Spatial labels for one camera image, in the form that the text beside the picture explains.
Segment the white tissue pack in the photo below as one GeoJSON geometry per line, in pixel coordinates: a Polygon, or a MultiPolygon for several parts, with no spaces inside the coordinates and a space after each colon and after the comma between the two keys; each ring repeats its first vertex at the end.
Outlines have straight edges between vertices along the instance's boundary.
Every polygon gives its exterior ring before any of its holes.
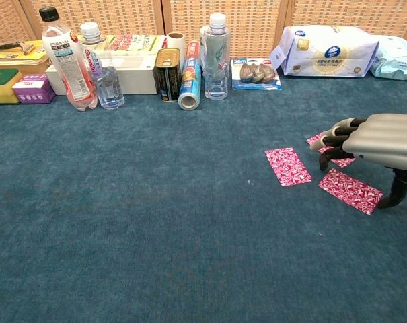
{"type": "Polygon", "coordinates": [[[407,41],[395,36],[375,36],[379,48],[371,66],[373,76],[407,79],[407,41]]]}
{"type": "Polygon", "coordinates": [[[284,75],[363,77],[378,49],[378,39],[353,26],[285,27],[270,54],[272,66],[284,75]]]}

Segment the blue cylindrical package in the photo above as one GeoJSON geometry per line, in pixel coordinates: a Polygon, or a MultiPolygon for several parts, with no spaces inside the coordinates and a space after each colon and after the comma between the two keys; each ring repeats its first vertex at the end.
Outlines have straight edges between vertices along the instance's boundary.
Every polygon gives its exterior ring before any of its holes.
{"type": "Polygon", "coordinates": [[[200,44],[192,41],[187,46],[185,63],[182,72],[182,82],[178,98],[179,106],[187,111],[197,108],[200,103],[200,64],[198,50],[200,44]]]}

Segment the clear plastic bottle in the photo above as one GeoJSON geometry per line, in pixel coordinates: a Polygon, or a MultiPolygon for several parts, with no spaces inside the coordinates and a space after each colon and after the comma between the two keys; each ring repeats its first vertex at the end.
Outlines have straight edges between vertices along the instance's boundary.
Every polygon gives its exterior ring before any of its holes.
{"type": "Polygon", "coordinates": [[[213,13],[205,30],[205,96],[222,100],[229,93],[230,30],[225,15],[213,13]]]}
{"type": "Polygon", "coordinates": [[[45,22],[43,46],[63,80],[67,99],[78,111],[94,109],[97,106],[97,90],[86,69],[76,35],[60,22],[54,7],[43,7],[39,13],[45,22]]]}
{"type": "Polygon", "coordinates": [[[83,53],[96,83],[98,100],[107,110],[116,109],[124,104],[124,96],[118,80],[118,74],[112,62],[109,42],[100,34],[96,22],[81,24],[83,53]]]}
{"type": "Polygon", "coordinates": [[[209,25],[203,25],[200,28],[200,52],[198,54],[198,60],[202,72],[205,70],[205,30],[209,29],[209,25]]]}

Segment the tin can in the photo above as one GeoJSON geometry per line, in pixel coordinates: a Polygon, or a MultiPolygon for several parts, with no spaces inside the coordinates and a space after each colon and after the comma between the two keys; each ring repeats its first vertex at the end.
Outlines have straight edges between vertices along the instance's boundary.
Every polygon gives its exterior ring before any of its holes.
{"type": "Polygon", "coordinates": [[[178,101],[181,86],[180,51],[177,48],[162,48],[155,60],[161,99],[165,102],[178,101]]]}

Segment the empty water bottle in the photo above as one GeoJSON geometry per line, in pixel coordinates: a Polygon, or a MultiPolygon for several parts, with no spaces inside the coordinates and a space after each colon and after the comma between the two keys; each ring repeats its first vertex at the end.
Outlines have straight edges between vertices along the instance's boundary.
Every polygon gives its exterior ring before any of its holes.
{"type": "Polygon", "coordinates": [[[100,34],[96,22],[81,24],[82,41],[91,76],[97,87],[98,100],[103,108],[112,110],[124,104],[118,74],[112,62],[109,42],[100,34]]]}
{"type": "Polygon", "coordinates": [[[205,96],[222,100],[229,92],[230,30],[225,27],[225,15],[213,13],[205,30],[205,96]]]}

